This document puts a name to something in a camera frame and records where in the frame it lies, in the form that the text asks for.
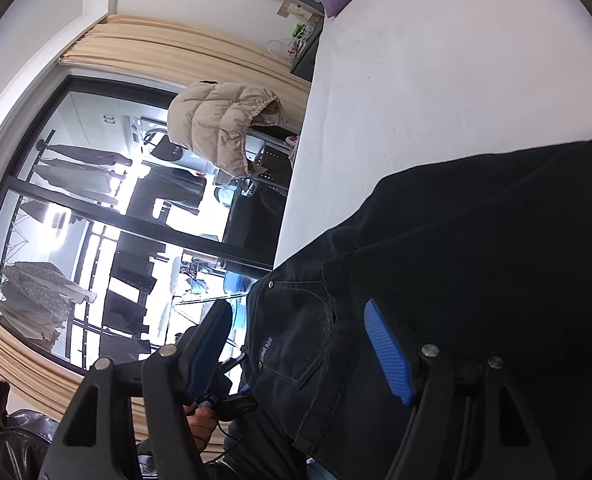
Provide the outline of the black jacket left forearm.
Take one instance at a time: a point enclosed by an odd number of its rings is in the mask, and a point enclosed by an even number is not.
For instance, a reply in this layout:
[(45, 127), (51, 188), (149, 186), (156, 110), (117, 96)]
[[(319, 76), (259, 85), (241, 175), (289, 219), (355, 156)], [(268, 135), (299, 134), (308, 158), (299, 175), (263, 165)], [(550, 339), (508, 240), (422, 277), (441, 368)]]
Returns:
[(0, 464), (13, 479), (38, 479), (58, 421), (34, 410), (10, 413), (10, 391), (0, 380)]

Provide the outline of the person left hand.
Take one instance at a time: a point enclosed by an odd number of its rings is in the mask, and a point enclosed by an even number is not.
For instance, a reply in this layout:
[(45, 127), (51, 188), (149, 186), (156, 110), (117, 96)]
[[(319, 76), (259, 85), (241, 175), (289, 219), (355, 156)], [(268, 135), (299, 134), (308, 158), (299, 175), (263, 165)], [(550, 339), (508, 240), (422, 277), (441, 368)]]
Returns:
[(218, 418), (209, 403), (192, 404), (184, 411), (198, 452), (204, 452), (218, 426)]

